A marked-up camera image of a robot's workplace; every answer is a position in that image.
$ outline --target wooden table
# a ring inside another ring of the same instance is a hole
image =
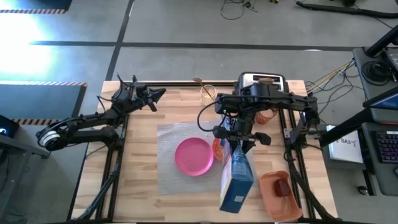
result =
[[[302,80],[288,81],[289,88],[298,95],[306,95]],[[119,82],[104,82],[101,96],[110,96],[119,88]],[[200,103],[199,87],[167,87],[165,95],[153,113],[149,107],[130,114],[124,147],[123,164],[119,180],[114,222],[272,222],[264,210],[258,187],[252,187],[238,214],[218,210],[219,192],[202,192],[181,195],[157,193],[157,125],[195,122]],[[231,93],[230,87],[218,87],[218,92]],[[219,115],[209,108],[202,121],[218,121]],[[253,132],[267,133],[272,138],[270,146],[259,143],[253,150],[257,177],[277,170],[289,171],[283,159],[285,150],[279,118],[276,116],[266,125],[255,124]],[[317,141],[309,141],[318,146]],[[88,152],[101,143],[89,145]],[[85,161],[72,217],[79,216],[98,193],[103,175],[106,150],[92,154]],[[303,150],[310,188],[330,214],[337,217],[322,152],[319,149]],[[305,197],[300,189],[304,216],[307,217]]]

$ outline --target keyboard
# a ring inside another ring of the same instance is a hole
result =
[[[398,163],[398,131],[375,131],[381,162]]]

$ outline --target gray floor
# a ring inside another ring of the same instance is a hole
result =
[[[235,80],[241,72],[255,71],[311,81],[350,61],[352,53],[310,52],[295,50],[296,46],[371,45],[389,30],[371,17],[308,11],[294,6],[291,0],[280,0],[279,4],[257,0],[258,12],[246,10],[236,21],[220,16],[222,0],[135,0],[126,33],[120,37],[124,42],[288,45],[292,50],[121,47],[117,60],[111,61],[128,2],[73,0],[64,15],[0,14],[0,80],[87,82],[82,113],[92,113],[98,104],[95,95],[101,91],[112,62],[116,62],[114,71],[126,80],[133,74],[139,80]],[[341,4],[337,0],[306,2]],[[398,12],[393,0],[357,0],[357,5]],[[226,16],[239,13],[234,7],[224,9]],[[398,19],[383,21],[394,26]],[[31,41],[47,45],[27,44]],[[101,47],[103,42],[114,43]],[[356,69],[351,68],[348,75],[356,75]],[[350,80],[360,86],[358,78]],[[330,86],[341,81],[337,77]],[[341,89],[336,96],[347,90]],[[318,102],[327,101],[329,94],[317,94]],[[338,124],[358,112],[363,100],[363,92],[354,89],[330,103],[321,117]],[[58,151],[52,162],[36,165],[40,172],[34,196],[29,199],[29,223],[66,218],[83,153],[79,149]],[[395,223],[398,219],[398,198],[379,192],[377,197],[357,193],[355,186],[364,182],[360,170],[329,167],[328,175],[340,218],[375,223]],[[58,189],[63,190],[63,199],[55,203],[52,195]]]

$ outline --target small orange object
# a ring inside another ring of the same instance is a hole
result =
[[[223,147],[218,138],[213,140],[213,154],[219,161],[223,161]]]
[[[289,183],[289,174],[286,171],[277,171],[264,174],[260,179],[260,191],[262,195],[262,201],[266,208],[267,213],[276,222],[287,222],[300,218],[303,214],[303,210],[297,206],[296,200],[292,194],[292,189],[289,186],[289,194],[277,195],[275,191],[275,182],[283,180],[283,182]]]
[[[268,121],[270,121],[272,118],[274,118],[274,116],[277,114],[277,110],[276,109],[270,109],[272,111],[272,116],[271,117],[266,117],[264,115],[261,114],[261,112],[257,112],[256,113],[256,121],[259,124],[266,124],[268,123]]]

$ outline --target placemat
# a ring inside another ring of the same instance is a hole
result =
[[[208,121],[201,122],[201,125],[205,129],[211,129],[219,123],[219,121]],[[177,146],[183,140],[192,137],[202,138],[210,145],[214,140],[212,133],[200,130],[196,123],[160,124],[157,126],[157,189],[159,195],[220,191],[222,162],[218,159],[214,158],[210,170],[197,177],[183,174],[175,165],[174,153]],[[253,187],[257,187],[252,151],[246,155],[255,180]]]

